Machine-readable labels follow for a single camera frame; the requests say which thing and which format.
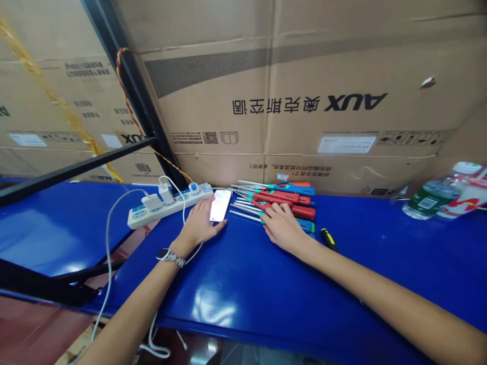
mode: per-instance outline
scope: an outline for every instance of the red screwdriver handle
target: red screwdriver handle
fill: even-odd
[[[290,202],[289,200],[279,199],[279,198],[276,198],[274,196],[261,195],[261,194],[257,194],[257,193],[253,193],[251,196],[255,200],[263,200],[263,201],[266,201],[269,203],[277,203],[277,204],[288,204],[289,207],[293,206],[293,202]]]
[[[287,200],[287,201],[291,201],[294,204],[297,204],[299,202],[299,197],[300,197],[299,194],[280,192],[280,191],[272,190],[272,189],[262,189],[261,191],[259,191],[259,194],[272,196],[272,197],[276,197],[278,199],[283,199],[283,200]]]
[[[309,221],[315,219],[316,210],[313,208],[302,207],[295,205],[291,207],[291,211],[296,218],[302,218]]]
[[[305,195],[300,195],[298,204],[311,205],[311,197],[307,197]]]

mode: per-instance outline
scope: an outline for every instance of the person's left hand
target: person's left hand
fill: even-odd
[[[169,247],[177,256],[186,258],[197,245],[215,237],[227,224],[227,220],[221,221],[216,226],[210,222],[214,198],[211,196],[209,199],[201,200],[189,212],[181,233]]]

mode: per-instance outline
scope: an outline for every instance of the charging cable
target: charging cable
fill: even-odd
[[[178,191],[179,195],[183,199],[183,226],[184,226],[186,224],[186,218],[185,218],[186,199],[185,199],[183,193],[181,192],[181,190],[179,190],[179,188],[176,186],[176,184],[174,184],[174,182],[172,182],[172,180],[170,179],[170,177],[167,177],[167,176],[161,176],[161,177],[159,177],[159,184],[160,185],[162,184],[161,183],[161,178],[163,178],[163,177],[165,177],[166,179],[169,180],[169,182],[171,183],[171,185],[176,188],[176,190]],[[110,212],[108,213],[107,227],[106,227],[106,234],[105,234],[105,246],[106,246],[106,249],[107,249],[107,265],[108,265],[108,287],[107,287],[107,294],[105,295],[105,299],[104,299],[103,304],[102,304],[101,309],[100,309],[100,314],[98,315],[98,318],[96,319],[95,327],[93,329],[93,333],[91,334],[91,343],[93,343],[93,341],[95,340],[96,329],[98,328],[98,324],[100,323],[101,317],[102,317],[103,312],[105,310],[105,306],[107,305],[108,296],[110,295],[110,289],[112,288],[112,260],[110,258],[110,243],[109,243],[110,218],[112,217],[112,212],[115,209],[116,205],[120,202],[120,200],[122,200],[122,198],[125,197],[126,195],[128,195],[130,193],[133,193],[135,191],[141,191],[141,192],[143,192],[146,195],[147,198],[150,198],[150,195],[145,190],[143,190],[143,189],[134,189],[134,190],[131,190],[131,191],[126,192],[125,194],[123,194],[120,198],[118,198],[117,201],[113,204],[112,208],[110,209]],[[188,264],[188,262],[190,262],[193,259],[193,257],[196,256],[196,254],[201,249],[201,246],[203,246],[203,245],[201,244],[198,247],[198,250],[196,250],[196,252],[193,254],[193,256],[191,256],[188,260],[186,260],[186,263],[185,264]],[[154,319],[152,320],[151,328],[149,330],[149,346],[146,346],[144,344],[141,344],[139,346],[139,348],[150,352],[151,354],[153,354],[154,356],[156,356],[158,358],[168,358],[171,355],[171,350],[169,350],[167,347],[156,346],[153,343],[153,338],[154,338],[155,334],[153,335],[152,334],[152,331],[154,329],[154,324],[155,324],[155,321],[156,321],[156,317],[157,317],[158,312],[159,311],[156,312],[156,315],[154,316]],[[181,340],[181,343],[183,344],[184,349],[187,350],[188,349],[188,345],[186,344],[186,342],[184,342],[183,338],[181,337],[181,334],[179,333],[179,331],[176,331],[176,333],[178,334],[179,339]]]
[[[93,341],[95,340],[96,329],[98,328],[98,324],[100,323],[101,316],[103,315],[103,311],[105,310],[105,306],[107,305],[108,295],[110,294],[110,289],[112,288],[112,260],[110,259],[110,243],[109,243],[110,218],[112,217],[113,209],[118,204],[118,202],[120,200],[122,200],[122,198],[125,197],[126,195],[133,193],[133,192],[136,192],[136,191],[143,192],[146,195],[146,197],[149,196],[149,194],[143,189],[130,190],[129,192],[126,192],[120,198],[118,198],[118,200],[115,202],[115,204],[112,205],[112,208],[110,209],[110,212],[108,213],[107,228],[105,230],[105,247],[107,249],[107,265],[108,265],[108,287],[107,287],[107,294],[105,295],[105,300],[103,301],[103,304],[102,304],[101,309],[100,309],[100,314],[98,315],[98,318],[96,319],[95,328],[93,329],[93,333],[91,334],[91,343],[93,343]]]

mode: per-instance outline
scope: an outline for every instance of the cardboard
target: cardboard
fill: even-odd
[[[441,147],[438,156],[463,157],[468,161],[487,157],[487,95],[482,94],[480,101],[465,111],[461,127]]]
[[[116,5],[178,153],[432,156],[487,72],[471,3]]]
[[[0,149],[0,176],[34,177],[32,167],[18,158],[8,149]]]
[[[102,149],[110,151],[142,139],[106,56],[38,64],[43,78],[67,101]],[[0,63],[0,81],[5,85],[0,91],[0,146],[90,150],[64,118],[59,105],[49,100],[20,63]],[[107,143],[104,135],[115,136],[118,141]]]
[[[91,153],[87,151],[0,149],[0,157],[2,158],[0,175],[35,177],[90,159]],[[165,175],[154,153],[132,153],[112,161],[111,164],[126,184],[157,185],[159,177]],[[118,183],[103,166],[73,179]]]
[[[308,181],[319,194],[391,198],[421,174],[432,158],[326,157],[293,155],[177,154],[196,181],[228,187],[239,179],[272,184]]]
[[[198,183],[227,188],[239,179],[261,183],[263,155],[176,154],[181,169]]]
[[[36,60],[105,54],[80,2],[1,2],[0,14]],[[18,61],[4,40],[0,42],[0,61]]]

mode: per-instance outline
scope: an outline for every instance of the yellow strap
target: yellow strap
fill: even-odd
[[[17,35],[2,17],[0,17],[0,32],[2,32],[4,39],[9,44],[10,48],[12,48],[14,54],[19,58],[27,72],[37,81],[41,89],[47,94],[51,103],[61,108],[64,118],[79,134],[81,140],[90,147],[92,154],[97,156],[103,155],[103,150],[98,145],[96,140],[91,136],[91,134],[85,129],[83,123],[81,123],[73,108],[68,105],[66,100],[63,99],[61,95],[59,95],[59,93],[44,78],[44,74],[37,62],[33,59],[29,51],[24,47]],[[121,184],[124,184],[122,177],[114,170],[111,163],[107,164],[107,170]]]

